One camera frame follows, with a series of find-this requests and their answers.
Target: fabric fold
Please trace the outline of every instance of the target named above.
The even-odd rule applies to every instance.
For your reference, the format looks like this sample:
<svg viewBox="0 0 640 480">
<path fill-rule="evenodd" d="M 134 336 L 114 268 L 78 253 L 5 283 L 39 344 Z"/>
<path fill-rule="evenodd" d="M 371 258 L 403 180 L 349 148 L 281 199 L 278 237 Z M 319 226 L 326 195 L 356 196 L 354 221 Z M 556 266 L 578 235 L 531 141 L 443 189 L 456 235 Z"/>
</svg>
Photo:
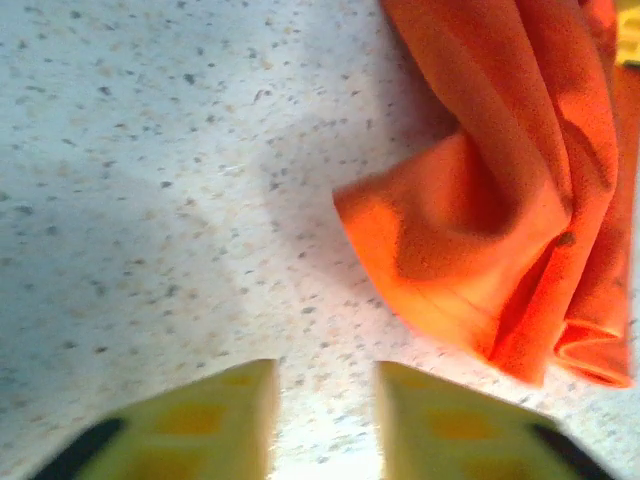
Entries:
<svg viewBox="0 0 640 480">
<path fill-rule="evenodd" d="M 335 193 L 372 282 L 524 382 L 556 361 L 628 387 L 640 74 L 613 66 L 612 3 L 383 5 L 460 129 Z"/>
</svg>

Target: yellow plastic part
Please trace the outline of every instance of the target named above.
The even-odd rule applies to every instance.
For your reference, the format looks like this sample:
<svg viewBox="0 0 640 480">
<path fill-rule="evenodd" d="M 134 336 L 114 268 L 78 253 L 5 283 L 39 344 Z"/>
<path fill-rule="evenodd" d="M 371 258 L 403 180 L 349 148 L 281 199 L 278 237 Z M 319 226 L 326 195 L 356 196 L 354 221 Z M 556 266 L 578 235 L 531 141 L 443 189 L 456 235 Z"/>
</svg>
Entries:
<svg viewBox="0 0 640 480">
<path fill-rule="evenodd" d="M 376 365 L 386 480 L 578 480 L 532 434 L 536 412 L 393 362 Z"/>
<path fill-rule="evenodd" d="M 121 410 L 124 432 L 80 480 L 263 480 L 279 389 L 277 362 L 256 360 Z"/>
<path fill-rule="evenodd" d="M 618 45 L 616 63 L 640 67 L 640 0 L 616 0 Z"/>
</svg>

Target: orange towel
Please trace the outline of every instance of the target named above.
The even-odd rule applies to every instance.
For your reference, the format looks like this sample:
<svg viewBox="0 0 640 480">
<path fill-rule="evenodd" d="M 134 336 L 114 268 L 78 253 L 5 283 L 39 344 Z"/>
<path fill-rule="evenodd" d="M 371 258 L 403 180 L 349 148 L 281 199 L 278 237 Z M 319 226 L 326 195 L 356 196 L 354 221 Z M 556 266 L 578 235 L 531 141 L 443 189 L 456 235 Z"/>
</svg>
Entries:
<svg viewBox="0 0 640 480">
<path fill-rule="evenodd" d="M 383 0 L 460 129 L 335 194 L 388 304 L 540 386 L 631 385 L 640 73 L 610 0 Z"/>
</svg>

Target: terrazzo floor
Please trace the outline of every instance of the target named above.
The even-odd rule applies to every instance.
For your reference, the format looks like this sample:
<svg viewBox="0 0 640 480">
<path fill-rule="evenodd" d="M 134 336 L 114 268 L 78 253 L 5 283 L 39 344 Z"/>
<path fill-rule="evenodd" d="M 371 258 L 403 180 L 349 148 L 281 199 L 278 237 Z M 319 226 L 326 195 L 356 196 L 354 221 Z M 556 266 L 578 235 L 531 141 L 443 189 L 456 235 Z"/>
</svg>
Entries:
<svg viewBox="0 0 640 480">
<path fill-rule="evenodd" d="M 517 384 L 410 334 L 358 264 L 332 189 L 454 125 L 377 2 L 5 1 L 0 57 L 0 478 L 257 357 L 280 359 L 274 480 L 379 478 L 376 359 L 559 417 L 640 478 L 638 387 Z"/>
</svg>

